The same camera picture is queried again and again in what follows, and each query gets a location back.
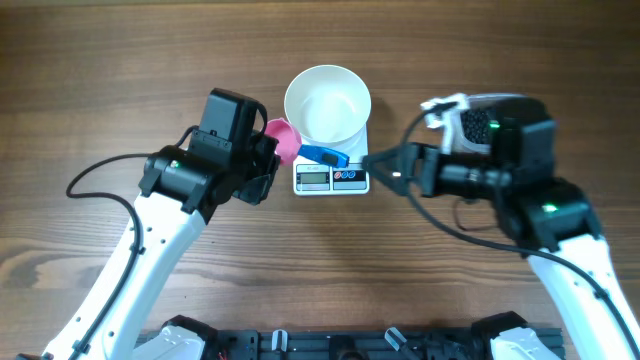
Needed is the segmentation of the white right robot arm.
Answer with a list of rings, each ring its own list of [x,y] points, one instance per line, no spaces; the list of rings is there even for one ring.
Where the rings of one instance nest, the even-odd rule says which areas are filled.
[[[414,207],[438,196],[488,201],[503,250],[529,263],[578,355],[637,358],[639,325],[601,223],[584,192],[555,173],[556,124],[546,106],[521,94],[455,94],[425,102],[416,123],[441,130],[441,144],[404,134],[365,156],[364,170]]]

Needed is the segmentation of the pink scoop blue handle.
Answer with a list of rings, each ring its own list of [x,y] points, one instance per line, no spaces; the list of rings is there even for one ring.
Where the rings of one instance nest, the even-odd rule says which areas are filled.
[[[345,153],[328,147],[303,144],[298,130],[284,118],[268,121],[265,134],[278,141],[275,152],[284,166],[292,165],[298,157],[334,168],[346,168],[349,165],[350,158]]]

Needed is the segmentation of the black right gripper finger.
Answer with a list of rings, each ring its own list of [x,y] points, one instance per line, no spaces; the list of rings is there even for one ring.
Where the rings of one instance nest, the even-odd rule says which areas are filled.
[[[381,152],[366,155],[362,160],[363,168],[369,173],[402,173],[404,165],[404,147],[396,146]]]
[[[371,177],[383,184],[386,188],[394,192],[396,195],[407,195],[408,188],[400,172],[371,169],[368,171],[368,173]]]

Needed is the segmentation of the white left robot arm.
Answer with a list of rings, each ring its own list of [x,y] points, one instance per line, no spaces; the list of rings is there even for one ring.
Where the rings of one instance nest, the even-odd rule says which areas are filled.
[[[130,215],[113,254],[72,319],[41,358],[207,359],[217,332],[177,316],[144,344],[142,327],[186,250],[215,210],[231,198],[265,200],[280,158],[276,139],[255,129],[267,111],[223,89],[209,94],[202,120],[174,145],[146,155],[140,193],[122,204]]]

